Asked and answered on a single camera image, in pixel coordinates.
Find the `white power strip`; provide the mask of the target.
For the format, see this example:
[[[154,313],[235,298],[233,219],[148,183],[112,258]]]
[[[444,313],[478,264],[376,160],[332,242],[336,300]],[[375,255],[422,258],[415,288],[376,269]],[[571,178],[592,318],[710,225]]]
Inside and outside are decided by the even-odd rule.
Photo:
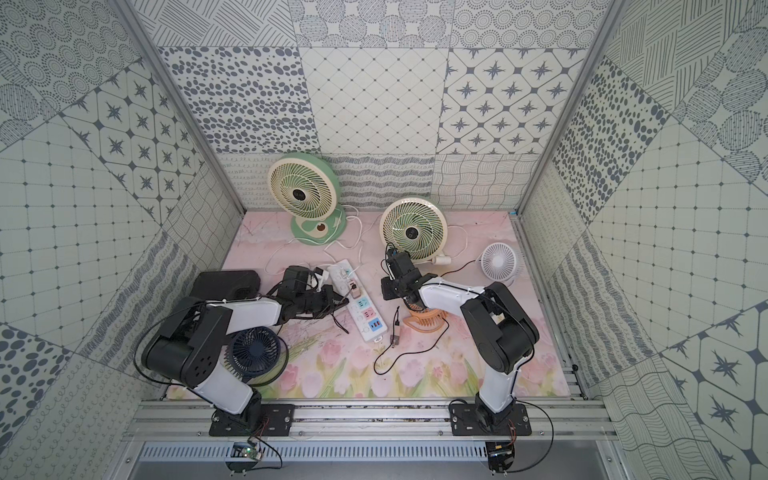
[[[388,332],[388,327],[373,303],[371,295],[358,278],[355,268],[351,266],[348,260],[342,260],[330,265],[327,271],[335,290],[349,301],[347,310],[362,339],[365,342],[381,342]],[[359,288],[362,291],[362,296],[359,299],[350,297],[352,288]]]

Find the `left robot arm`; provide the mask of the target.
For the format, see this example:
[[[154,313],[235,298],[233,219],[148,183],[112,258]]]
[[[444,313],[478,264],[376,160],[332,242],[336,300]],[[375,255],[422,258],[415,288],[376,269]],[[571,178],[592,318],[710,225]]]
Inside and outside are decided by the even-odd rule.
[[[290,320],[316,320],[349,304],[314,271],[291,266],[267,294],[253,299],[185,297],[141,355],[142,366],[173,380],[230,415],[259,400],[249,384],[272,370],[287,351],[274,328]]]

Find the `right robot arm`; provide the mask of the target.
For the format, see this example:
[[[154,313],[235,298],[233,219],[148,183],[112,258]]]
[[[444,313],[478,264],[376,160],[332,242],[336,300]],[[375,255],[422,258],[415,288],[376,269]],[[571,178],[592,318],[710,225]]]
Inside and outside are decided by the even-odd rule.
[[[464,319],[486,364],[477,408],[492,414],[507,411],[515,402],[520,369],[533,358],[540,339],[536,325],[509,288],[501,282],[469,287],[423,274],[408,252],[391,244],[385,247],[384,262],[384,299],[401,299],[416,310],[442,310]]]

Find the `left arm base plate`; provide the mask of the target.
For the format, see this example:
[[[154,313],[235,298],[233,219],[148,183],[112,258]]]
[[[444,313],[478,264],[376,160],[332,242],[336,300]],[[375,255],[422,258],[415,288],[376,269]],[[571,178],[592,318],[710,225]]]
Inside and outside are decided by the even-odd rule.
[[[216,409],[211,417],[211,437],[288,437],[296,406],[294,404],[253,404],[240,414]]]

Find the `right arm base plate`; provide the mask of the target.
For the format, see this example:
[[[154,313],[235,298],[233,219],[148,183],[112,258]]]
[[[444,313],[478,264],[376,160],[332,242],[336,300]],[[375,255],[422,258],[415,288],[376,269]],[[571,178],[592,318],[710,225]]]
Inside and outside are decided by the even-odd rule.
[[[532,428],[526,407],[514,402],[502,412],[491,412],[484,404],[451,402],[448,405],[451,431],[454,436],[503,436],[512,433],[530,436]]]

